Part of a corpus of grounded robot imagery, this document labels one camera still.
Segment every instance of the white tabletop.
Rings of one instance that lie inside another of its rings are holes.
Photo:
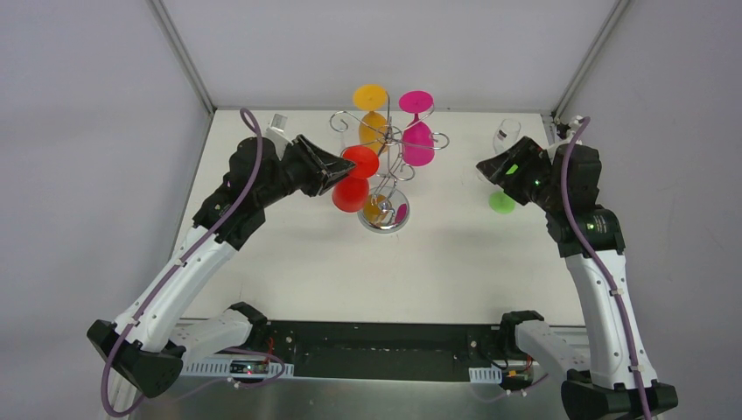
[[[342,135],[332,112],[277,111],[288,116],[291,139],[304,134],[338,153]],[[274,111],[258,111],[261,125]],[[395,123],[409,115],[392,113]],[[208,318],[244,301],[269,319],[409,323],[497,323],[503,312],[534,309],[553,325],[583,325],[578,295],[534,204],[511,214],[492,211],[495,186],[474,165],[494,155],[492,137],[503,118],[521,135],[547,143],[538,114],[438,111],[426,123],[451,138],[448,148],[400,189],[410,219],[394,234],[376,234],[355,214],[335,208],[330,193],[301,192],[266,209],[266,223],[219,270],[184,318]],[[238,142],[251,136],[237,111],[220,110],[206,140],[178,241],[203,199],[220,184]],[[345,134],[358,141],[356,131]]]

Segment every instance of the purple cable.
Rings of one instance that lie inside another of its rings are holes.
[[[534,389],[539,384],[543,383],[546,380],[547,377],[549,377],[549,374],[545,374],[544,376],[538,378],[535,382],[533,382],[532,384],[528,385],[523,390],[524,391],[530,391],[531,389]],[[474,391],[473,388],[470,388],[470,389],[472,390],[472,395],[474,396],[474,398],[476,398],[477,400],[479,400],[480,403],[485,403],[485,404],[496,403],[499,400],[505,398],[506,396],[511,396],[512,395],[512,392],[510,394],[508,394],[507,392],[503,392],[502,394],[497,395],[495,398],[486,399],[486,398],[482,398],[481,396],[477,395],[477,393]]]
[[[590,255],[592,260],[595,262],[595,265],[598,266],[600,269],[600,272],[603,273],[603,277],[605,277],[605,280],[608,282],[608,285],[611,286],[611,291],[616,291],[618,287],[616,286],[616,281],[613,280],[613,276],[611,276],[611,272],[608,270],[606,265],[603,263],[603,260],[600,259],[598,256],[598,253],[595,252],[595,249],[592,248],[590,243],[587,241],[587,238],[582,234],[582,232],[579,230],[578,223],[575,220],[574,214],[572,214],[572,207],[570,205],[570,196],[568,194],[567,190],[567,172],[569,170],[570,166],[570,157],[572,156],[572,151],[575,148],[575,144],[577,144],[577,141],[579,137],[582,135],[582,132],[585,131],[587,128],[587,124],[590,123],[590,117],[586,116],[582,120],[582,125],[580,128],[577,129],[577,132],[575,132],[575,135],[572,136],[572,139],[570,140],[570,144],[567,146],[567,151],[564,153],[564,159],[562,162],[562,202],[564,203],[564,212],[567,215],[567,221],[569,221],[570,226],[572,227],[572,230],[575,232],[575,236],[582,244],[583,248],[587,251],[587,253]],[[626,334],[626,346],[628,347],[628,356],[629,360],[631,361],[633,366],[639,366],[639,357],[636,354],[636,343],[634,343],[634,334],[631,331],[631,323],[628,319],[628,313],[626,309],[626,305],[624,304],[624,299],[621,297],[621,295],[613,295],[616,298],[616,305],[619,308],[619,314],[621,316],[621,324],[624,326],[624,333]],[[638,370],[633,371],[633,380],[636,382],[636,388],[639,391],[639,399],[641,400],[641,411],[644,415],[644,418],[646,420],[652,419],[652,413],[649,410],[649,403],[647,402],[647,391],[644,389],[644,381],[641,380],[641,372]]]
[[[193,255],[198,248],[203,245],[204,242],[207,241],[209,236],[213,235],[216,229],[218,229],[222,224],[224,224],[225,221],[229,218],[229,216],[232,215],[232,213],[235,212],[237,207],[240,206],[243,200],[245,200],[245,197],[248,195],[248,192],[250,191],[250,188],[252,188],[253,184],[255,183],[255,180],[257,178],[257,173],[260,170],[260,162],[261,157],[263,156],[263,134],[260,132],[260,125],[257,123],[257,120],[252,112],[250,112],[246,108],[240,108],[240,117],[242,118],[242,121],[245,122],[245,125],[248,126],[250,130],[255,133],[255,136],[257,137],[257,148],[255,151],[255,165],[253,166],[253,171],[250,173],[250,178],[248,179],[248,183],[245,185],[245,187],[242,189],[242,192],[240,192],[239,197],[234,201],[234,204],[229,207],[229,209],[216,221],[216,223],[211,226],[208,231],[201,236],[196,243],[194,243],[181,257],[180,261],[185,263],[188,258]],[[160,279],[159,282],[157,282],[157,285],[152,289],[152,292],[150,292],[149,295],[144,299],[142,304],[139,306],[139,309],[134,312],[134,316],[132,317],[135,321],[139,320],[139,317],[142,316],[144,313],[144,310],[147,309],[147,306],[150,305],[152,300],[155,298],[155,296],[162,290],[163,287],[165,287],[165,284],[170,280],[172,275],[175,274],[176,271],[181,266],[179,265],[173,265],[170,267],[169,270],[165,273],[162,279]],[[137,407],[144,401],[144,395],[140,395],[136,401],[131,405],[131,407],[127,408],[124,411],[116,411],[112,406],[111,402],[109,400],[109,377],[111,374],[111,368],[113,367],[113,361],[116,355],[118,354],[119,348],[121,348],[121,344],[124,340],[126,340],[126,337],[131,332],[131,328],[133,327],[133,324],[128,324],[123,328],[123,331],[121,332],[121,335],[119,335],[118,339],[114,343],[113,347],[111,347],[110,353],[108,353],[108,358],[106,358],[106,366],[103,368],[103,375],[101,378],[101,401],[103,403],[103,409],[106,410],[106,413],[108,413],[111,417],[124,417],[129,414],[131,414],[134,410],[137,409]]]

